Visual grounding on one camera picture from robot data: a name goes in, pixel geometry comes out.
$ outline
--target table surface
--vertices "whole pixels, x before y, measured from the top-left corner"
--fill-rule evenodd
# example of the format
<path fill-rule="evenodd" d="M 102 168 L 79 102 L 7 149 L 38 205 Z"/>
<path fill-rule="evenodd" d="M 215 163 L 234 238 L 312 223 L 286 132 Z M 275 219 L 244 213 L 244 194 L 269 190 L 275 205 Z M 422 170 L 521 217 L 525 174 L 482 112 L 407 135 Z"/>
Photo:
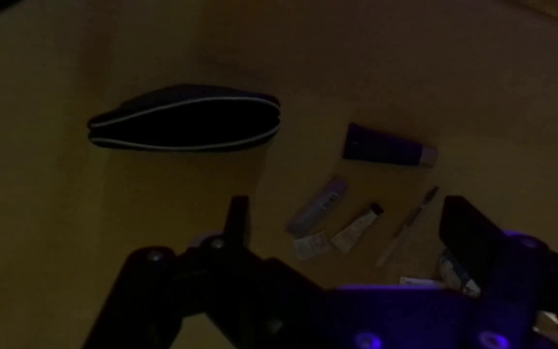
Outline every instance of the table surface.
<path fill-rule="evenodd" d="M 89 147 L 85 120 L 178 81 L 273 93 L 279 135 L 221 155 Z M 348 122 L 439 149 L 432 168 L 343 161 Z M 331 176 L 348 254 L 296 261 L 286 221 Z M 441 188 L 381 269 L 376 256 Z M 0 15 L 0 347 L 79 347 L 122 259 L 182 252 L 252 197 L 252 248 L 323 287 L 430 277 L 445 194 L 558 248 L 558 25 L 501 2 L 23 2 Z M 182 347 L 226 347 L 193 318 Z"/>

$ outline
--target black eyeglass case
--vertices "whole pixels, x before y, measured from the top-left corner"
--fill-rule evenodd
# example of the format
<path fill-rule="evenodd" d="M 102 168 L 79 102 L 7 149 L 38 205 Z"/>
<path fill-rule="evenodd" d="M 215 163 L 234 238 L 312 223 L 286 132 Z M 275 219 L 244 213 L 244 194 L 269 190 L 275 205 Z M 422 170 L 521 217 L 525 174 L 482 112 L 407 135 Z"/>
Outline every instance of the black eyeglass case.
<path fill-rule="evenodd" d="M 112 149 L 234 151 L 279 132 L 275 97 L 217 85 L 151 91 L 87 122 L 89 141 Z"/>

